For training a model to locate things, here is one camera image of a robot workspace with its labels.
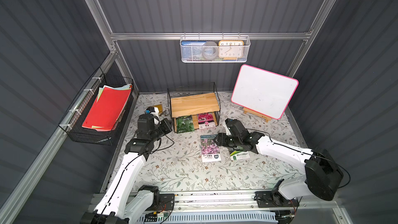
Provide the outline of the green plant seed bag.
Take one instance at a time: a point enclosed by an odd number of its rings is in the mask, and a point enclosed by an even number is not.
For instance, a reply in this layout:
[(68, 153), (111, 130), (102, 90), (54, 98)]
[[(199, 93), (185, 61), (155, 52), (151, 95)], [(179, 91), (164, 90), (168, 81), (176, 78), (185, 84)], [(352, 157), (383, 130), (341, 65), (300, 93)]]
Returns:
[(247, 151), (236, 151), (233, 149), (229, 149), (229, 155), (231, 161), (237, 160), (247, 160), (250, 158), (250, 154)]

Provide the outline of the purple flower seed bag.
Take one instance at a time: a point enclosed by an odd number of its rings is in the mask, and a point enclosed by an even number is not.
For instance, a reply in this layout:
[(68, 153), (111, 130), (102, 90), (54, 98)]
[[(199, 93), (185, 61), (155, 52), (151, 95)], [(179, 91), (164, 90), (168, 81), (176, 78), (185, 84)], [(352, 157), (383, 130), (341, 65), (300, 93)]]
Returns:
[(202, 162), (219, 162), (221, 161), (221, 154), (218, 145), (214, 142), (217, 135), (201, 135), (201, 156)]

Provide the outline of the dark green seed bag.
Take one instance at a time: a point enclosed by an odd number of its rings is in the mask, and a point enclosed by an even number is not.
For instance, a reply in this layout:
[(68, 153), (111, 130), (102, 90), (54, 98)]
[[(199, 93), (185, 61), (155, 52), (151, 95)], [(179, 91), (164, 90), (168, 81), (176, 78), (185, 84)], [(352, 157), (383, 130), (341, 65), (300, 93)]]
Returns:
[(192, 116), (182, 116), (176, 119), (177, 133), (193, 132), (195, 130)]

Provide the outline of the pink flower seed bag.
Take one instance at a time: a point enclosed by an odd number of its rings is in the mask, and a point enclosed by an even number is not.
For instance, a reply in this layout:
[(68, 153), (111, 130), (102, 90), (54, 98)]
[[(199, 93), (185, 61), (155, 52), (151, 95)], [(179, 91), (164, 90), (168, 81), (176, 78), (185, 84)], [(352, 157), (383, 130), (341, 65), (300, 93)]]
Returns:
[(199, 129), (209, 129), (216, 127), (216, 122), (212, 113), (198, 114)]

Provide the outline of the black wire wooden shelf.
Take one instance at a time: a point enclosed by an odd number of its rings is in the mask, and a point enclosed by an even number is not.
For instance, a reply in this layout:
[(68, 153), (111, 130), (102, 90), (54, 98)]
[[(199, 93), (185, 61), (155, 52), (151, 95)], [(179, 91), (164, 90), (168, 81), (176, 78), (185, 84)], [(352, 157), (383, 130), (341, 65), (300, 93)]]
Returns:
[(215, 82), (168, 88), (167, 98), (176, 133), (176, 119), (182, 116), (192, 116), (195, 130), (200, 130), (198, 114), (212, 113), (216, 127), (220, 123), (221, 103)]

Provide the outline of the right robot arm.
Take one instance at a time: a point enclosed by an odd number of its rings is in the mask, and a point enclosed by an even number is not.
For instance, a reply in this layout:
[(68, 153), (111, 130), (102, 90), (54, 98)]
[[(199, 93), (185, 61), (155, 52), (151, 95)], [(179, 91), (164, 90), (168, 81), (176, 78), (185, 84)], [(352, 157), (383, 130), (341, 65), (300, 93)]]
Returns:
[(269, 200), (281, 204), (306, 196), (324, 201), (334, 199), (344, 173), (327, 150), (300, 148), (279, 142), (264, 131), (245, 128), (236, 119), (227, 119), (224, 129), (224, 133), (218, 133), (213, 139), (218, 146), (276, 158), (300, 172), (299, 177), (279, 180)]

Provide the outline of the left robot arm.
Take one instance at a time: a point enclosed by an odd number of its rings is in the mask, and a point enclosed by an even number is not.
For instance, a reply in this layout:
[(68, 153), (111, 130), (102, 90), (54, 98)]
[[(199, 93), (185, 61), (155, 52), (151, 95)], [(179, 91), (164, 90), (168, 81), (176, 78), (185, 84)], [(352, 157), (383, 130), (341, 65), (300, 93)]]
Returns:
[(116, 177), (94, 211), (83, 214), (81, 224), (134, 224), (147, 209), (159, 205), (157, 186), (144, 185), (130, 203), (127, 200), (148, 158), (161, 150), (162, 137), (171, 131), (171, 122), (160, 119), (156, 107), (147, 108), (139, 116), (135, 136), (126, 144)]

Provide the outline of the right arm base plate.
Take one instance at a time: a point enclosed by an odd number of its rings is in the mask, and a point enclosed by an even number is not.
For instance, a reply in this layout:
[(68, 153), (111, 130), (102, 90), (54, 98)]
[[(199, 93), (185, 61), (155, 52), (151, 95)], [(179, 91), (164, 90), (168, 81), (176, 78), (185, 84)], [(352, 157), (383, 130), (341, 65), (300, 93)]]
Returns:
[(292, 200), (285, 199), (279, 193), (272, 191), (256, 191), (254, 200), (259, 208), (277, 208), (277, 207), (298, 207), (299, 201), (294, 198)]

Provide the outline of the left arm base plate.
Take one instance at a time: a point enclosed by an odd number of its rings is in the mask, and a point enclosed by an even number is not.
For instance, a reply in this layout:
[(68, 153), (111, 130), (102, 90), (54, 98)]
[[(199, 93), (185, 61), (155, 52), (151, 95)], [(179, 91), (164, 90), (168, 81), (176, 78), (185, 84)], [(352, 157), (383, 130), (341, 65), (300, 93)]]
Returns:
[(148, 208), (148, 211), (171, 211), (175, 204), (175, 194), (160, 194), (159, 200), (156, 200), (155, 204)]

